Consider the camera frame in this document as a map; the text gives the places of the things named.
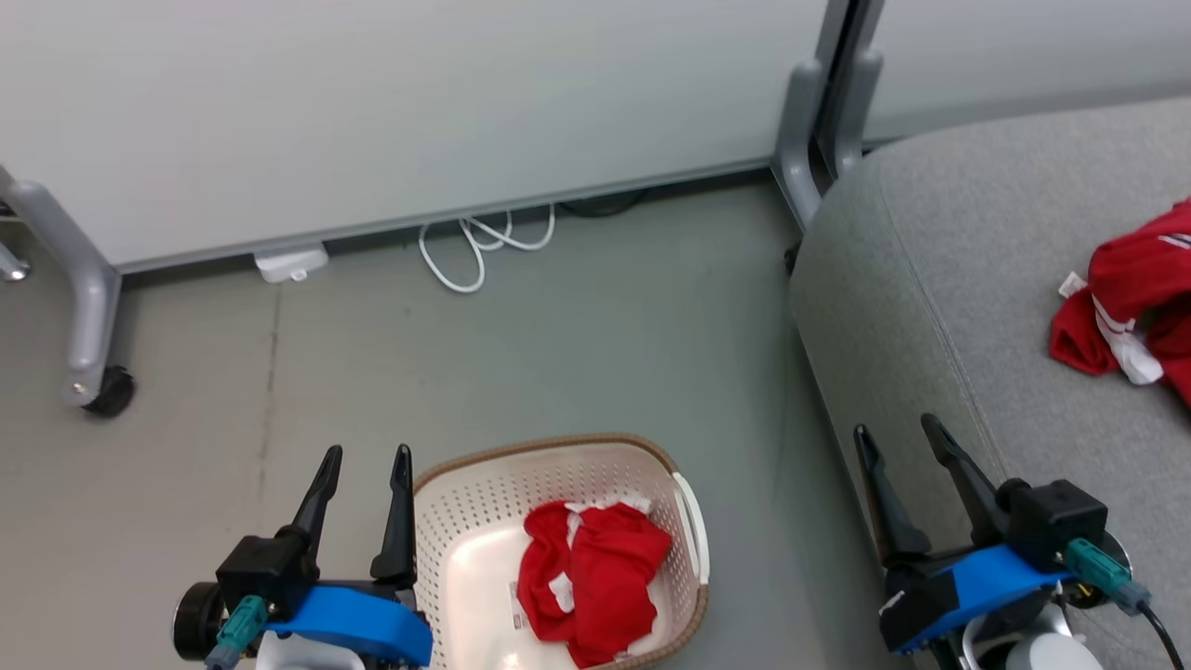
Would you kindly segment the red garment with white collar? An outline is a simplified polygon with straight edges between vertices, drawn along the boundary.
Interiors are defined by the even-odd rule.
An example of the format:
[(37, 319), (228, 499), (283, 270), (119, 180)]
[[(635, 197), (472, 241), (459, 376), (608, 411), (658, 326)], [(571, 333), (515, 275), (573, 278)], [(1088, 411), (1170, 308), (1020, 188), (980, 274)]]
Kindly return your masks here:
[(613, 663), (651, 635), (649, 586), (673, 538), (650, 512), (650, 500), (630, 495), (545, 502), (525, 516), (517, 602), (534, 635), (565, 645), (578, 670)]

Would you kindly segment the large black caster wheel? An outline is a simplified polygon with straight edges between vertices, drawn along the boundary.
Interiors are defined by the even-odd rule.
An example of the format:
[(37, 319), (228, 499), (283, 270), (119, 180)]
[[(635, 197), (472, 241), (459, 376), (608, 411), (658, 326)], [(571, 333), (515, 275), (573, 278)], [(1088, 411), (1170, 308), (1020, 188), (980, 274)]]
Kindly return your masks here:
[(85, 405), (85, 412), (101, 419), (114, 419), (127, 411), (136, 392), (136, 381), (127, 368), (106, 368), (102, 370), (100, 390), (91, 403)]

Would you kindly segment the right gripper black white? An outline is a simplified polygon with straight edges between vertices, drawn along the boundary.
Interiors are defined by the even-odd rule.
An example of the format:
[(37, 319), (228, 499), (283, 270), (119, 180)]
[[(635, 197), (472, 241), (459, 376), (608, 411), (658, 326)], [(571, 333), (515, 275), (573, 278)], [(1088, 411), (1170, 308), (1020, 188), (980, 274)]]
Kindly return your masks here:
[[(933, 414), (919, 417), (935, 461), (958, 489), (969, 518), (973, 544), (1005, 541), (1009, 516), (997, 502), (997, 489), (977, 462), (966, 453), (944, 424)], [(918, 561), (931, 543), (902, 505), (886, 475), (886, 462), (877, 439), (863, 424), (852, 430), (877, 555), (884, 566)], [(1037, 591), (965, 624), (958, 632), (958, 670), (1104, 670), (1085, 637), (1073, 632), (1071, 608), (1118, 607), (1134, 615), (1134, 581), (1127, 555), (1114, 537), (1109, 550), (1090, 540), (1073, 540), (1056, 553), (1060, 566), (1075, 572), (1070, 580), (1042, 586)]]

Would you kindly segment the white power adapter box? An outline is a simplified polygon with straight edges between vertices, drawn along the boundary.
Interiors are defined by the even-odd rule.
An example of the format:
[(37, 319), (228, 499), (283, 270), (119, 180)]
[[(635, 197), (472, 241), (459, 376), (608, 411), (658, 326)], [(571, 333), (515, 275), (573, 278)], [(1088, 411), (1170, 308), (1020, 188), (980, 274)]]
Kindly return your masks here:
[(330, 253), (323, 243), (314, 243), (257, 251), (252, 259), (268, 284), (301, 283), (311, 273), (328, 267)]

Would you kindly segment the large white partition panel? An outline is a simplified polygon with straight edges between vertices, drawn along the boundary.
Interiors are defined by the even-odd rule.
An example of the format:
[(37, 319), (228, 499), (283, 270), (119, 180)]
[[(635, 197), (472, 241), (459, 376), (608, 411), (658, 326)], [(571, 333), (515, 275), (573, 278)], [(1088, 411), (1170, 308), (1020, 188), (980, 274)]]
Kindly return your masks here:
[(0, 165), (118, 267), (771, 156), (829, 0), (0, 0)]

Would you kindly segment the long grey partition leg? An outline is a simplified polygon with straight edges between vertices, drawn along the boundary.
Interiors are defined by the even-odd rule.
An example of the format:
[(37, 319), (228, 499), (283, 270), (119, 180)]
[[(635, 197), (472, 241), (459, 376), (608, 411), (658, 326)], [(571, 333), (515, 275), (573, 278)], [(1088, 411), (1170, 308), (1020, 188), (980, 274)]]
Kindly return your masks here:
[(121, 275), (43, 184), (13, 179), (0, 165), (0, 200), (8, 203), (71, 280), (74, 314), (62, 394), (69, 406), (92, 406), (100, 397), (108, 367)]

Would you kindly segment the grey fabric sofa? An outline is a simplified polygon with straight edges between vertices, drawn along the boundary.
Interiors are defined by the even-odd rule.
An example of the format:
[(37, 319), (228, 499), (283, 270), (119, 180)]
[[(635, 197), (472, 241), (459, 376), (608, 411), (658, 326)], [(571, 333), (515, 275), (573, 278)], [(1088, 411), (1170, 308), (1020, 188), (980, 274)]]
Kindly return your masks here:
[(862, 422), (934, 547), (969, 541), (923, 414), (994, 483), (1071, 480), (1106, 505), (1191, 670), (1191, 408), (1048, 353), (1070, 273), (1187, 196), (1191, 98), (896, 140), (828, 190), (790, 303), (858, 497)]

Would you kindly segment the short grey partition leg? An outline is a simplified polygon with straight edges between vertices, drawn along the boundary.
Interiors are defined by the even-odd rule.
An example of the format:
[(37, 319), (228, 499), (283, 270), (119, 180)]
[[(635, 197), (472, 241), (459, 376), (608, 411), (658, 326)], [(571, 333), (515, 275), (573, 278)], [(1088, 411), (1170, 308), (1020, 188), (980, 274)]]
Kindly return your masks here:
[(822, 196), (812, 170), (812, 142), (827, 73), (819, 60), (796, 65), (790, 75), (771, 174), (802, 232), (807, 232)]
[(883, 65), (877, 49), (860, 49), (830, 86), (817, 140), (831, 179), (841, 179), (863, 158), (863, 129)]

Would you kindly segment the narrow white partition panel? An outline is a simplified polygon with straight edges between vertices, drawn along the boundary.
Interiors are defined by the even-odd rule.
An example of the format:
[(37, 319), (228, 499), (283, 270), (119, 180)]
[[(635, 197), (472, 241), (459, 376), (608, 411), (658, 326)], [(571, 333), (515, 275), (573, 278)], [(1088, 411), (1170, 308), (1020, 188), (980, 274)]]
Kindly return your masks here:
[(884, 56), (863, 145), (1191, 95), (1191, 0), (872, 0)]

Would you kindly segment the cream plastic laundry basket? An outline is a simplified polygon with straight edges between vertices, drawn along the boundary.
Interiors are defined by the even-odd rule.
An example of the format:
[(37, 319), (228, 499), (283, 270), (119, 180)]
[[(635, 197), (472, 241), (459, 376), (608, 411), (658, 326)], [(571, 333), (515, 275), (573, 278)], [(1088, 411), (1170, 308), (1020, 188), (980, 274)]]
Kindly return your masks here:
[(512, 627), (509, 582), (530, 539), (528, 513), (554, 500), (651, 501), (651, 522), (674, 539), (649, 586), (651, 635), (593, 670), (651, 670), (701, 628), (710, 550), (701, 506), (663, 449), (641, 436), (557, 436), (441, 463), (414, 483), (418, 581), (434, 631), (429, 670), (578, 670), (565, 645)]

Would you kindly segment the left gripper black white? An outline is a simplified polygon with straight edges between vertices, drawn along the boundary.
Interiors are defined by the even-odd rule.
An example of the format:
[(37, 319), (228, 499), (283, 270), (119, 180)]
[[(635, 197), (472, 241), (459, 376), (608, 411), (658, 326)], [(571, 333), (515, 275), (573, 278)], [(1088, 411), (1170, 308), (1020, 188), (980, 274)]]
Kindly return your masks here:
[[(328, 447), (293, 521), (278, 530), (278, 537), (301, 540), (308, 561), (316, 561), (318, 555), (328, 505), (339, 488), (342, 463), (343, 447)], [(412, 589), (417, 581), (414, 480), (412, 453), (406, 444), (395, 450), (389, 491), (381, 550), (372, 561), (369, 575), (375, 583)], [(202, 663), (216, 649), (226, 618), (220, 586), (216, 582), (192, 584), (179, 599), (173, 614), (173, 649), (177, 656), (186, 662)]]

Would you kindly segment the red garment with white strip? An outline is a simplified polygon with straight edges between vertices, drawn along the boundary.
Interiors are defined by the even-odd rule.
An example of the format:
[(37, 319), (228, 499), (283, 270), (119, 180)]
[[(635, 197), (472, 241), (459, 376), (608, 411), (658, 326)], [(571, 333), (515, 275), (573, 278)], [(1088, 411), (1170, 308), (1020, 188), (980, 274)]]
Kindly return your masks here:
[(1091, 255), (1050, 320), (1050, 359), (1165, 384), (1191, 408), (1191, 196)]

